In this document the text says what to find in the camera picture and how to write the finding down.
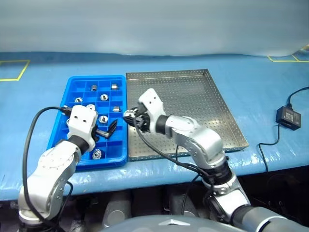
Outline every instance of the white wall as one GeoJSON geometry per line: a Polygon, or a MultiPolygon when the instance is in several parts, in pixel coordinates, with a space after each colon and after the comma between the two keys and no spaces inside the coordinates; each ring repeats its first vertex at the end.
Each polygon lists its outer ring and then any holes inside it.
{"type": "Polygon", "coordinates": [[[284,56],[309,43],[309,0],[1,0],[0,52],[284,56]]]}

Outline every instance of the perforated metal tray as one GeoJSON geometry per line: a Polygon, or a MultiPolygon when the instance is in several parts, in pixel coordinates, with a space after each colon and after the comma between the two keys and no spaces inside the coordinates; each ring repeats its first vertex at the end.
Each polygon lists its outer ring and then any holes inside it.
{"type": "MultiPolygon", "coordinates": [[[[160,96],[167,115],[189,116],[216,131],[225,151],[238,151],[249,144],[241,133],[209,71],[184,70],[170,72],[129,72],[126,74],[128,109],[137,106],[140,95],[154,88],[160,96]]],[[[131,160],[157,159],[129,127],[129,157],[131,160]]],[[[176,145],[164,135],[145,133],[146,139],[162,152],[174,156],[176,145]]],[[[179,156],[189,155],[179,147],[179,156]]]]}

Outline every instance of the black power adapter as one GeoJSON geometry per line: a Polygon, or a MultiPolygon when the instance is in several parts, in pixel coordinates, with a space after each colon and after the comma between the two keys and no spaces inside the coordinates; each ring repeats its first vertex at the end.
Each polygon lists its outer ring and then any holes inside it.
{"type": "Polygon", "coordinates": [[[301,127],[301,114],[289,107],[281,107],[277,110],[276,122],[296,130],[301,127]]]}

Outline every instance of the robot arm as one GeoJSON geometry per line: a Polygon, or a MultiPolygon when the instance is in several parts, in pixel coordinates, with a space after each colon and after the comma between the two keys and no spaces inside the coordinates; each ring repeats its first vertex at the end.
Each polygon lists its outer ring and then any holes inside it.
{"type": "MultiPolygon", "coordinates": [[[[137,108],[125,113],[124,120],[129,125],[134,125],[133,117],[136,117],[141,131],[165,134],[175,144],[186,148],[199,168],[214,175],[208,203],[220,221],[256,232],[263,229],[278,231],[271,228],[287,224],[297,231],[307,230],[268,209],[250,206],[236,175],[228,166],[222,140],[215,131],[200,126],[190,117],[166,116],[163,103],[153,89],[143,93],[138,104],[137,108]]],[[[211,187],[208,179],[202,181],[207,188],[211,187]]]]}
{"type": "MultiPolygon", "coordinates": [[[[30,201],[46,220],[52,220],[58,215],[64,186],[74,174],[81,155],[95,147],[98,140],[96,134],[109,138],[116,128],[117,121],[114,121],[108,132],[98,130],[97,117],[96,111],[81,105],[74,106],[68,123],[68,140],[62,140],[45,151],[36,170],[27,179],[30,201]]],[[[18,206],[19,219],[25,227],[42,224],[26,202],[24,187],[19,193],[18,206]]]]}

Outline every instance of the blue tray compartment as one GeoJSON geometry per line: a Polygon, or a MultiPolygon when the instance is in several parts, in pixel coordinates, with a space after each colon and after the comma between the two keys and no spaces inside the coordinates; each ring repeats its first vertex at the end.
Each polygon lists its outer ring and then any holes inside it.
{"type": "MultiPolygon", "coordinates": [[[[117,128],[114,134],[107,140],[100,137],[94,149],[102,151],[100,159],[92,159],[92,152],[82,155],[82,160],[78,163],[76,170],[91,170],[98,168],[122,166],[127,162],[127,126],[122,119],[126,110],[126,78],[122,75],[109,76],[73,76],[68,80],[60,106],[94,104],[98,112],[98,118],[102,115],[108,117],[108,123],[102,124],[97,120],[98,128],[107,131],[108,126],[117,119],[117,128]],[[117,84],[118,89],[112,90],[112,84],[117,84]],[[90,91],[92,85],[97,85],[97,91],[90,91]],[[108,101],[101,101],[101,94],[109,96],[108,101]],[[75,103],[78,97],[83,98],[83,102],[75,103]],[[113,107],[119,106],[121,112],[114,113],[113,107]]],[[[54,147],[61,139],[67,139],[69,129],[66,125],[68,117],[58,112],[54,128],[47,148],[54,147]]]]}

